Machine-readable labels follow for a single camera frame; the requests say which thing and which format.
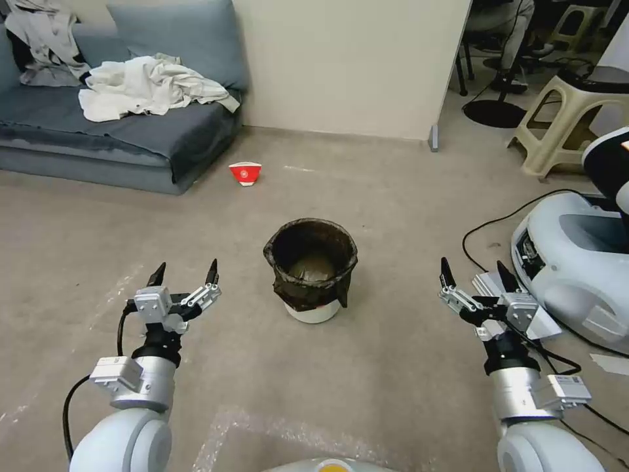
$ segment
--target black trash bag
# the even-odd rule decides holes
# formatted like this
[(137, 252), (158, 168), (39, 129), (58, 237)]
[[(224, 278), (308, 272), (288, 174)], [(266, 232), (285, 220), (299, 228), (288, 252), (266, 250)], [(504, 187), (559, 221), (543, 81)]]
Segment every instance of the black trash bag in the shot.
[(263, 254), (275, 272), (275, 293), (295, 311), (334, 300), (347, 308), (358, 250), (342, 226), (318, 218), (291, 221), (273, 235)]

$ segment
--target plastic stool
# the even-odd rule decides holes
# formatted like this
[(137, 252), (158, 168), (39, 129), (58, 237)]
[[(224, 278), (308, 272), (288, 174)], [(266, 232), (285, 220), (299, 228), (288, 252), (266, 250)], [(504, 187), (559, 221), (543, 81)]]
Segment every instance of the plastic stool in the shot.
[[(535, 118), (552, 92), (561, 95), (560, 110), (552, 122)], [(629, 124), (629, 72), (598, 67), (587, 77), (567, 69), (553, 77), (531, 105), (508, 144), (518, 141), (527, 151), (522, 170), (529, 175), (545, 177), (557, 164), (580, 164), (583, 144), (594, 141), (592, 120), (606, 104), (622, 109), (623, 122)], [(537, 138), (531, 130), (546, 130)]]
[[(568, 50), (575, 50), (582, 39), (590, 37), (603, 24), (605, 19), (606, 7), (582, 7), (580, 5), (570, 5), (559, 20), (554, 31), (550, 35), (549, 43), (566, 43)], [(582, 15), (582, 20), (577, 30), (572, 34), (562, 33), (561, 30), (566, 20), (571, 15)]]

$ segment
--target tape mark on floor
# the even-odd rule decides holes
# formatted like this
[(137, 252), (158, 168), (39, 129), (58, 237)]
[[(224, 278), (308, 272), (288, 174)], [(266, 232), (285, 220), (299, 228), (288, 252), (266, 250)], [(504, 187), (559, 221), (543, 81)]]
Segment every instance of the tape mark on floor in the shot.
[(284, 166), (284, 168), (288, 169), (288, 170), (298, 170), (300, 172), (316, 172), (315, 169), (307, 169), (307, 168), (303, 168), (303, 167)]
[(41, 371), (44, 372), (43, 375), (34, 379), (25, 389), (24, 394), (20, 396), (20, 402), (23, 403), (16, 408), (13, 408), (11, 412), (5, 412), (0, 418), (0, 443), (2, 443), (9, 432), (11, 426), (18, 422), (18, 417), (21, 416), (28, 408), (33, 404), (33, 402), (39, 396), (39, 393), (42, 392), (48, 381), (54, 377), (56, 377), (57, 373), (67, 366), (67, 360), (86, 342), (85, 330), (91, 331), (98, 320), (107, 313), (107, 310), (111, 306), (113, 302), (117, 300), (117, 298), (124, 292), (127, 285), (129, 285), (141, 272), (144, 268), (143, 265), (135, 265), (129, 275), (119, 279), (113, 288), (109, 290), (105, 296), (103, 297), (103, 301), (100, 302), (94, 308), (94, 314), (87, 318), (86, 321), (81, 323), (75, 330), (73, 331), (72, 339), (65, 346), (66, 349), (62, 354), (59, 354), (52, 358), (52, 362), (42, 368)]
[(238, 407), (223, 407), (214, 417), (208, 438), (201, 446), (192, 472), (212, 472), (227, 432), (232, 428), (264, 434), (291, 443), (304, 444), (331, 456), (370, 462), (382, 467), (393, 467), (400, 472), (413, 470), (409, 458), (390, 454), (381, 446), (371, 446), (362, 439), (344, 433), (333, 435), (324, 429), (308, 426), (306, 423), (289, 422), (284, 418), (265, 418), (251, 415)]

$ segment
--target gray clothing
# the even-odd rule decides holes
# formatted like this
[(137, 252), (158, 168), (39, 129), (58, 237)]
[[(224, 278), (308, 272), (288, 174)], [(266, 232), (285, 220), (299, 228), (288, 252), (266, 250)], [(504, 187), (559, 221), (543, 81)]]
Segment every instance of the gray clothing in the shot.
[(513, 0), (496, 7), (472, 9), (465, 24), (465, 31), (486, 31), (505, 35), (507, 39), (504, 45), (505, 51), (501, 68), (503, 71), (507, 71), (513, 66), (534, 11), (533, 0)]

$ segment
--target white cloth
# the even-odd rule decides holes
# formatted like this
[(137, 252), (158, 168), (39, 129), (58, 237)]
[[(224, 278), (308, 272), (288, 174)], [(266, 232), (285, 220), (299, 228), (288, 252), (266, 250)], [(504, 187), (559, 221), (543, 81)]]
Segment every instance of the white cloth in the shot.
[(7, 0), (11, 13), (5, 26), (31, 51), (34, 63), (20, 81), (52, 87), (80, 85), (90, 66), (78, 62), (79, 48), (72, 36), (77, 17), (54, 0)]
[(193, 101), (219, 102), (232, 113), (240, 106), (218, 82), (165, 54), (103, 62), (86, 84), (90, 90), (79, 91), (79, 102), (90, 121), (117, 120), (127, 113), (164, 115)]

